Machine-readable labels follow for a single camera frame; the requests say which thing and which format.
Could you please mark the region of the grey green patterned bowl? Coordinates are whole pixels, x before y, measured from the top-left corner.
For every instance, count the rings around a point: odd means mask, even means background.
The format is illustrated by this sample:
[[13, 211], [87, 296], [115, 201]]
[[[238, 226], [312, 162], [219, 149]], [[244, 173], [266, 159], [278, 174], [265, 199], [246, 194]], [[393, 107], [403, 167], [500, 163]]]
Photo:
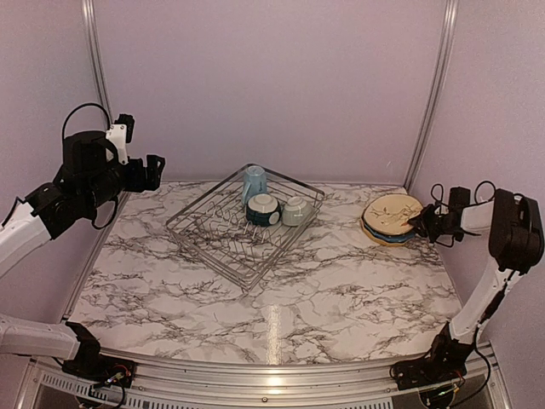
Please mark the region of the grey green patterned bowl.
[[283, 208], [282, 223], [288, 227], [302, 224], [311, 211], [311, 205], [301, 196], [289, 198]]

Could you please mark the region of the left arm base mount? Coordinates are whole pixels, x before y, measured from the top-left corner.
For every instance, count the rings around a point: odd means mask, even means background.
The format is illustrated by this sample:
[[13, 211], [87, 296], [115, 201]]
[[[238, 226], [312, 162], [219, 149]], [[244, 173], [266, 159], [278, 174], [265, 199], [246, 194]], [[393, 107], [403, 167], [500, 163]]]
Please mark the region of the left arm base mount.
[[64, 373], [87, 379], [95, 383], [104, 383], [118, 373], [123, 377], [118, 384], [129, 389], [133, 382], [136, 364], [132, 360], [99, 354], [89, 360], [65, 360], [61, 369]]

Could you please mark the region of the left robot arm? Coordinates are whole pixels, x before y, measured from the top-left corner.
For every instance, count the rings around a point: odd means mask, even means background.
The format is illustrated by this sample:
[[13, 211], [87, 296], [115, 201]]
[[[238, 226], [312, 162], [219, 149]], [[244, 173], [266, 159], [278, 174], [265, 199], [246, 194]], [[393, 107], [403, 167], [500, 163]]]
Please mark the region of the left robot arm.
[[[1, 225], [2, 275], [77, 221], [95, 222], [98, 209], [117, 203], [120, 193], [159, 188], [165, 158], [130, 158], [125, 131], [125, 126], [114, 125], [107, 132], [83, 131], [63, 140], [63, 163], [54, 180], [16, 199]], [[108, 368], [96, 338], [72, 322], [45, 324], [2, 315], [1, 351], [73, 360], [90, 379], [103, 377]]]

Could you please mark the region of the beige bird pattern plate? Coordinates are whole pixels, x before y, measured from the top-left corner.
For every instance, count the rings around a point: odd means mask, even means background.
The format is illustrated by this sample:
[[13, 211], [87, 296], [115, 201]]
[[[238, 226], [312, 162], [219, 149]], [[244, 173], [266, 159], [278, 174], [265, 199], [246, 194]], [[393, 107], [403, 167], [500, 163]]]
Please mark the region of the beige bird pattern plate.
[[363, 212], [363, 221], [372, 230], [389, 236], [407, 234], [408, 221], [423, 209], [422, 204], [405, 193], [391, 193], [375, 199]]

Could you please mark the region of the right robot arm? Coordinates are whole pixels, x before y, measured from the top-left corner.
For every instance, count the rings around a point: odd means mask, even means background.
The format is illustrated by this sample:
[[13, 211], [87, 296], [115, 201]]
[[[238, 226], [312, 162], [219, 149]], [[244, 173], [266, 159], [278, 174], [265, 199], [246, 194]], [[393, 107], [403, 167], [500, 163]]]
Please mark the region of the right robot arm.
[[431, 382], [465, 364], [505, 296], [544, 253], [542, 219], [534, 199], [496, 187], [487, 200], [472, 201], [475, 197], [466, 187], [453, 187], [446, 203], [437, 199], [408, 221], [432, 244], [444, 235], [453, 243], [488, 235], [489, 260], [479, 283], [423, 359], [422, 375]]

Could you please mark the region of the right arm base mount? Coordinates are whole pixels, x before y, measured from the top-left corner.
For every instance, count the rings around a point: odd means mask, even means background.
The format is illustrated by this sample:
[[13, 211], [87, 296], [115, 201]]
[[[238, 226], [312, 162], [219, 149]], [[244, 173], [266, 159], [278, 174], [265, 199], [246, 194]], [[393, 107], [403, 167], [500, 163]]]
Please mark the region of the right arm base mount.
[[393, 364], [389, 374], [397, 384], [398, 390], [406, 390], [465, 377], [467, 369], [464, 365], [449, 366], [429, 358], [418, 358]]

